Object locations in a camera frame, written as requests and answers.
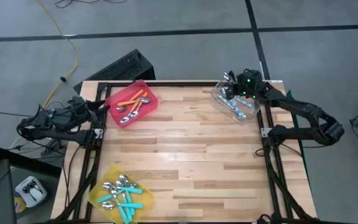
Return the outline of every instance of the yellow cable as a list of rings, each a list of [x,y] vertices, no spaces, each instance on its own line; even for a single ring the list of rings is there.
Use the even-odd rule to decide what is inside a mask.
[[[40,0],[37,0],[37,2],[38,2],[38,4],[40,4],[40,6],[43,7],[43,9],[45,10],[45,12],[48,14],[49,18],[50,18],[50,19],[52,20],[52,22],[55,24],[55,26],[56,26],[57,30],[59,31],[61,37],[63,37],[64,39],[66,39],[66,40],[70,43],[70,45],[73,47],[73,49],[74,49],[74,53],[75,53],[75,65],[74,65],[73,69],[72,69],[71,71],[69,71],[69,72],[64,76],[64,77],[66,78],[66,77],[68,77],[69,75],[71,75],[71,74],[77,69],[77,67],[78,67],[78,51],[77,51],[77,49],[75,48],[74,44],[71,42],[71,40],[70,40],[69,38],[67,38],[65,35],[63,35],[63,33],[62,33],[62,31],[60,30],[59,26],[57,25],[55,19],[54,19],[54,18],[50,15],[50,13],[48,12],[48,9],[40,2]],[[56,91],[56,89],[59,87],[59,85],[60,85],[61,83],[62,83],[62,81],[60,80],[60,81],[56,84],[56,86],[55,86],[55,88],[52,90],[52,92],[50,92],[50,94],[49,94],[47,100],[46,100],[45,103],[44,103],[44,108],[48,105],[48,102],[49,102],[49,100],[51,99],[53,93]]]

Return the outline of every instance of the wooden tabletop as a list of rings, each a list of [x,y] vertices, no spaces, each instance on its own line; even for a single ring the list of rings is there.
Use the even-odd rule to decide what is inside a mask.
[[[81,96],[94,101],[97,85],[96,81],[85,81]],[[272,85],[284,92],[282,82]],[[113,87],[112,94],[121,89]],[[159,100],[155,111],[125,129],[108,115],[98,180],[111,166],[118,166],[150,189],[155,200],[142,222],[252,222],[262,213],[271,215],[265,161],[254,153],[262,147],[257,118],[240,125],[220,113],[210,103],[213,87],[150,89]],[[266,127],[264,108],[262,114]],[[289,112],[272,108],[272,115],[275,124],[293,127]],[[297,141],[285,144],[299,151]],[[66,170],[77,147],[75,142],[68,145]],[[315,217],[303,159],[283,146],[280,152],[289,191]],[[71,198],[78,188],[84,153],[80,149],[73,160]],[[285,217],[282,195],[277,191]],[[80,217],[85,215],[88,192],[83,197]],[[65,193],[62,174],[52,218],[63,211]],[[91,222],[109,219],[94,208]]]

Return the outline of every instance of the red plastic bin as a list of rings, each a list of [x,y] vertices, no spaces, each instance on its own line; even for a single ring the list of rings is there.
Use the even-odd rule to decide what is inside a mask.
[[[143,94],[147,92],[147,97],[149,97],[152,101],[150,103],[143,103],[142,106],[139,108],[139,114],[137,116],[121,124],[120,120],[129,114],[133,104],[128,105],[125,111],[118,111],[117,104],[119,102],[129,101],[139,90],[143,90],[143,92],[136,99],[143,97]],[[107,98],[105,105],[111,106],[109,109],[109,113],[113,120],[116,122],[116,124],[120,128],[125,128],[126,126],[132,124],[138,119],[141,119],[143,116],[156,109],[158,106],[158,98],[152,93],[146,82],[144,82],[143,80],[137,80],[136,82],[127,86],[125,89]]]

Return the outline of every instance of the white device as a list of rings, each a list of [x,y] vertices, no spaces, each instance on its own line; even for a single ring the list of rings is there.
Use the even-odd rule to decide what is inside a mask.
[[[22,196],[27,208],[38,205],[45,200],[48,194],[40,181],[33,176],[23,180],[15,187],[15,191]]]

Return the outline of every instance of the floor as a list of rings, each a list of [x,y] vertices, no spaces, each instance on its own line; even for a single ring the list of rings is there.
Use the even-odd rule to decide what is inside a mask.
[[[358,223],[358,139],[349,124],[358,114],[358,1],[128,0],[73,2],[64,9],[55,1],[42,2],[64,34],[83,34],[73,37],[79,67],[52,101],[69,100],[76,94],[73,85],[134,49],[153,64],[158,80],[218,79],[228,70],[262,66],[265,77],[283,80],[295,98],[319,105],[344,125],[341,141],[305,149],[305,158],[319,218]],[[254,21],[246,3],[252,5]],[[168,33],[189,29],[195,34]],[[205,29],[220,33],[201,34]],[[72,68],[73,50],[56,36],[36,1],[0,0],[0,111],[34,114]],[[21,119],[0,114],[0,147],[17,138]],[[15,170],[14,181],[26,175]],[[48,185],[56,188],[53,180]],[[43,205],[43,216],[28,215],[19,222],[46,220],[50,206]]]

